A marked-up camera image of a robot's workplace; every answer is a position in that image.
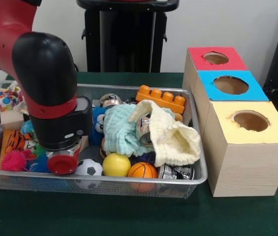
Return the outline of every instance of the yellow ball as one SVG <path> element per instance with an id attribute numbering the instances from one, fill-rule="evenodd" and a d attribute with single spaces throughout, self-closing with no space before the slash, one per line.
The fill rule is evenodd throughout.
<path id="1" fill-rule="evenodd" d="M 103 162 L 103 172 L 106 176 L 126 177 L 130 168 L 129 158 L 117 153 L 109 154 Z"/>

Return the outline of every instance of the orange basketball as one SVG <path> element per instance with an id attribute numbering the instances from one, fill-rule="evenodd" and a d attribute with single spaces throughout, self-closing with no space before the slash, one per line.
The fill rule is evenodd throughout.
<path id="1" fill-rule="evenodd" d="M 128 177 L 132 178 L 157 178 L 158 173 L 155 168 L 146 162 L 139 162 L 131 167 Z M 131 183 L 131 187 L 140 192 L 146 193 L 154 188 L 153 183 Z"/>

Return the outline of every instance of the round hole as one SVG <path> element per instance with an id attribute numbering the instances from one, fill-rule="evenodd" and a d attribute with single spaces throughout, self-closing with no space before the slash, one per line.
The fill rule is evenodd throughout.
<path id="1" fill-rule="evenodd" d="M 229 59 L 226 55 L 222 53 L 216 53 L 216 52 L 210 52 L 206 55 L 204 55 L 204 59 L 213 65 L 220 65 L 225 64 L 229 62 Z"/>
<path id="2" fill-rule="evenodd" d="M 214 84 L 221 92 L 232 95 L 243 94 L 249 88 L 244 81 L 232 76 L 221 76 L 214 80 Z"/>
<path id="3" fill-rule="evenodd" d="M 257 132 L 264 131 L 268 128 L 269 122 L 260 113 L 254 111 L 241 111 L 235 114 L 234 121 L 240 125 L 240 127 L 247 130 L 254 130 Z"/>

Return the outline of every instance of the light blue towel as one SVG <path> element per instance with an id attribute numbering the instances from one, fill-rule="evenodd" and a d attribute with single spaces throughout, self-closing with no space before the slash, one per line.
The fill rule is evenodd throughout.
<path id="1" fill-rule="evenodd" d="M 153 147 L 141 145 L 136 137 L 136 123 L 128 122 L 136 105 L 122 104 L 114 106 L 105 112 L 104 119 L 104 151 L 117 152 L 118 154 L 130 157 L 141 156 L 144 153 L 153 151 Z M 173 117 L 169 109 L 164 109 Z"/>

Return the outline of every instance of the white wall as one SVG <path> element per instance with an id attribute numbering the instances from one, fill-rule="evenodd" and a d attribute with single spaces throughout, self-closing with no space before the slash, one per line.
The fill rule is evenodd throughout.
<path id="1" fill-rule="evenodd" d="M 278 0 L 180 0 L 167 16 L 162 72 L 183 72 L 187 47 L 231 46 L 264 83 L 278 42 Z M 75 0 L 43 0 L 33 29 L 62 38 L 86 70 L 84 10 Z"/>

